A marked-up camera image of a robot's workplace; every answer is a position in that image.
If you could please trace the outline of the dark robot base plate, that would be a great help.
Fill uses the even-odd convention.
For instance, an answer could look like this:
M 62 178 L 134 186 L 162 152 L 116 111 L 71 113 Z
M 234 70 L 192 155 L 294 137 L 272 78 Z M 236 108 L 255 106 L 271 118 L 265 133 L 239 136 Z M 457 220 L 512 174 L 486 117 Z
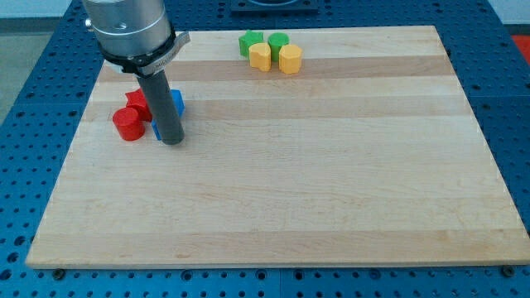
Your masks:
M 319 0 L 229 0 L 231 12 L 317 12 Z

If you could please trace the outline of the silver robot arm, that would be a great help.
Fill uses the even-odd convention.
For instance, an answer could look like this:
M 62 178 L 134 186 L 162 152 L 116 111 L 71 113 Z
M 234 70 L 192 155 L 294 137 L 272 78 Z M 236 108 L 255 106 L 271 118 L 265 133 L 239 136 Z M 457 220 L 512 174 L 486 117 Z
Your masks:
M 162 0 L 84 0 L 83 5 L 104 59 L 121 73 L 153 76 L 190 42 L 187 31 L 175 31 Z

